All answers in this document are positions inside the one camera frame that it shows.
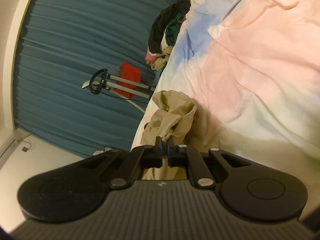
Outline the pile of mixed clothes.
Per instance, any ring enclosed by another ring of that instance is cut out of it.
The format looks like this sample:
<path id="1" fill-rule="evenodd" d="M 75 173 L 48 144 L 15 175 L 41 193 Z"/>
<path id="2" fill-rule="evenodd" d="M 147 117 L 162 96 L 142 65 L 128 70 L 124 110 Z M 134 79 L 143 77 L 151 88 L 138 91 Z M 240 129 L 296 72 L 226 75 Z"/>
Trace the pile of mixed clothes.
<path id="1" fill-rule="evenodd" d="M 190 0 L 177 0 L 161 10 L 153 22 L 145 56 L 146 64 L 152 70 L 160 70 L 167 65 L 190 6 Z"/>

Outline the red cloth on stand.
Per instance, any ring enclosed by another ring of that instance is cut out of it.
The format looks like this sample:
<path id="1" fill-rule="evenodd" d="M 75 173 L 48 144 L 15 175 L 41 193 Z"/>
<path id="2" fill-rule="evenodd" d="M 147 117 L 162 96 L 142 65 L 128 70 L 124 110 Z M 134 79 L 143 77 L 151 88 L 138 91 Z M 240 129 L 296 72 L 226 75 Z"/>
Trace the red cloth on stand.
<path id="1" fill-rule="evenodd" d="M 141 71 L 139 68 L 136 68 L 127 62 L 124 62 L 121 64 L 121 67 L 120 67 L 120 78 L 133 81 L 136 83 L 140 83 Z M 135 89 L 137 87 L 135 85 L 125 83 L 122 81 L 118 81 L 117 84 L 129 89 Z M 132 93 L 129 93 L 123 90 L 116 89 L 116 91 L 128 99 L 131 99 L 134 96 Z"/>

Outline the white air conditioner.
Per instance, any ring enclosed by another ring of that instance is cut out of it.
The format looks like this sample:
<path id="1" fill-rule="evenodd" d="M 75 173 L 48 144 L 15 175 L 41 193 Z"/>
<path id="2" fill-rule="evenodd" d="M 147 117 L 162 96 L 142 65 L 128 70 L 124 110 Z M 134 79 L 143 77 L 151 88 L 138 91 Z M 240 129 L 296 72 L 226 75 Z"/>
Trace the white air conditioner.
<path id="1" fill-rule="evenodd" d="M 4 128 L 0 132 L 0 167 L 3 167 L 17 146 L 15 133 Z"/>

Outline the tan t-shirt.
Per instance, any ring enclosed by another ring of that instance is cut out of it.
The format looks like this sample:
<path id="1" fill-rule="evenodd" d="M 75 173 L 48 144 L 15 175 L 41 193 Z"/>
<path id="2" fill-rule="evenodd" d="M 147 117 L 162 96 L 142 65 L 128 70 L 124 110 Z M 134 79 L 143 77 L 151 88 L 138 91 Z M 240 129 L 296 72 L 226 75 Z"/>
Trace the tan t-shirt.
<path id="1" fill-rule="evenodd" d="M 156 111 L 143 121 L 141 145 L 153 145 L 156 137 L 172 139 L 176 145 L 193 146 L 200 152 L 214 147 L 215 135 L 222 124 L 195 99 L 174 90 L 153 94 Z"/>

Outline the garment steamer stand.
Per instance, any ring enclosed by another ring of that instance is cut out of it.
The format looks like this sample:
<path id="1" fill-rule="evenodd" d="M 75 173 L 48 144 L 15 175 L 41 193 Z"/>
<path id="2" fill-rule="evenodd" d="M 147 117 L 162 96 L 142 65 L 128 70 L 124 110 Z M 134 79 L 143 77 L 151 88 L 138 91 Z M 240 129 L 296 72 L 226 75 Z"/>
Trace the garment steamer stand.
<path id="1" fill-rule="evenodd" d="M 148 86 L 143 83 L 134 82 L 128 79 L 111 75 L 106 68 L 100 69 L 95 72 L 89 80 L 85 81 L 82 84 L 81 88 L 88 88 L 93 95 L 104 94 L 106 96 L 124 100 L 142 113 L 145 113 L 145 109 L 143 109 L 141 105 L 137 103 L 145 105 L 147 105 L 148 103 L 145 101 L 129 98 L 128 96 L 124 96 L 123 94 L 121 94 L 121 92 L 127 92 L 129 94 L 132 94 L 133 96 L 137 96 L 149 101 L 156 89 L 155 87 Z"/>

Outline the teal blue curtain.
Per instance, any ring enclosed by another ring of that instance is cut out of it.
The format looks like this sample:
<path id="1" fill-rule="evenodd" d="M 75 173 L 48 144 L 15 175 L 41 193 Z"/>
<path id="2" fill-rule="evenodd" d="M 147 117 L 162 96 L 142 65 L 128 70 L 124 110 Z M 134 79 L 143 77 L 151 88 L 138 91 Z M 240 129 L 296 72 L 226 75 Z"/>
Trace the teal blue curtain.
<path id="1" fill-rule="evenodd" d="M 175 0 L 31 0 L 16 51 L 15 126 L 76 155 L 106 147 L 129 151 L 141 110 L 82 84 L 102 68 L 138 68 L 142 82 L 150 28 Z"/>

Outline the pastel tie-dye duvet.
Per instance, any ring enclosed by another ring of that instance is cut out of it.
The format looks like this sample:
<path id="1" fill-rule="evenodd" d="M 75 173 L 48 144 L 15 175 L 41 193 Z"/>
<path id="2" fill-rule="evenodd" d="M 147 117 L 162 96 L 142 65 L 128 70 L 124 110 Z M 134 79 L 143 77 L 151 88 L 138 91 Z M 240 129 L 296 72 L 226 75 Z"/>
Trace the pastel tie-dye duvet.
<path id="1" fill-rule="evenodd" d="M 319 168 L 319 0 L 191 0 L 157 90 L 197 101 L 196 147 Z"/>

